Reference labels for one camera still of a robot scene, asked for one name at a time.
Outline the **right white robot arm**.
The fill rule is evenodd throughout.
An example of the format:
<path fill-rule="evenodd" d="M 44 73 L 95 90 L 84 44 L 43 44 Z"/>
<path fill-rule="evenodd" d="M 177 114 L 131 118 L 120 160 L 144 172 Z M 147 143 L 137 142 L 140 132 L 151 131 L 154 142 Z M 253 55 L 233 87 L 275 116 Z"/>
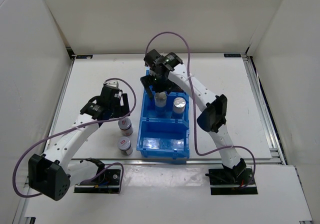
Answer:
<path fill-rule="evenodd" d="M 189 95 L 193 107 L 201 112 L 193 119 L 194 127 L 200 127 L 214 141 L 221 156 L 226 181 L 230 184 L 238 183 L 247 166 L 234 147 L 227 129 L 227 97 L 223 94 L 216 95 L 207 89 L 191 74 L 190 65 L 184 64 L 173 52 L 162 55 L 153 49 L 143 60 L 150 73 L 141 77 L 140 81 L 148 97 L 153 98 L 153 93 L 170 93 L 175 88 L 180 88 Z"/>

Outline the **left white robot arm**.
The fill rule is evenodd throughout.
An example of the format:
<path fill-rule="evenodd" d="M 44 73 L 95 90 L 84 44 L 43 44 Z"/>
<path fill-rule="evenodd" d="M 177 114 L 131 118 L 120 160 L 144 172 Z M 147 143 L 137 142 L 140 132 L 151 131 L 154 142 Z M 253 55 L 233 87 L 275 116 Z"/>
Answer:
<path fill-rule="evenodd" d="M 118 119 L 130 111 L 128 95 L 119 89 L 117 81 L 103 85 L 100 95 L 92 97 L 80 110 L 72 125 L 42 155 L 33 154 L 28 161 L 29 186 L 41 194 L 59 201 L 68 189 L 83 181 L 99 185 L 105 181 L 105 164 L 86 158 L 71 164 L 75 153 L 96 132 L 103 121 Z"/>

